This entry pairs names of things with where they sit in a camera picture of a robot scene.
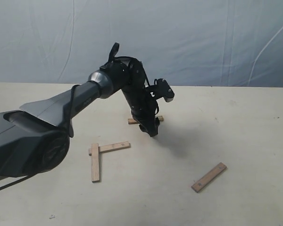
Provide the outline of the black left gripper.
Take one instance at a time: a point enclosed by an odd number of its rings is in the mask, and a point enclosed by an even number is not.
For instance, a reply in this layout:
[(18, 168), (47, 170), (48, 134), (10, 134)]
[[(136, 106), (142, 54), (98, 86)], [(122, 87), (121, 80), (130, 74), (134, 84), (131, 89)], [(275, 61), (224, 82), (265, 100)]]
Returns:
[(140, 130), (150, 137), (158, 134), (160, 120), (156, 117), (159, 106), (156, 100), (150, 99), (141, 104), (131, 106), (133, 118), (138, 121)]

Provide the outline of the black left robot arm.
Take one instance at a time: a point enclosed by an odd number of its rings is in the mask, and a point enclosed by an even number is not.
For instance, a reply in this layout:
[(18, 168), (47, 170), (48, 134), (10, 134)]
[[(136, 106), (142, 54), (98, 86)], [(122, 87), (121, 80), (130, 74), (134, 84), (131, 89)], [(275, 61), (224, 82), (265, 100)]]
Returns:
[(87, 82), (51, 98), (0, 113), (0, 180), (32, 177), (57, 167), (74, 135), (72, 119), (98, 98), (121, 90), (141, 131), (158, 134), (158, 104), (145, 88), (141, 61), (111, 56)]

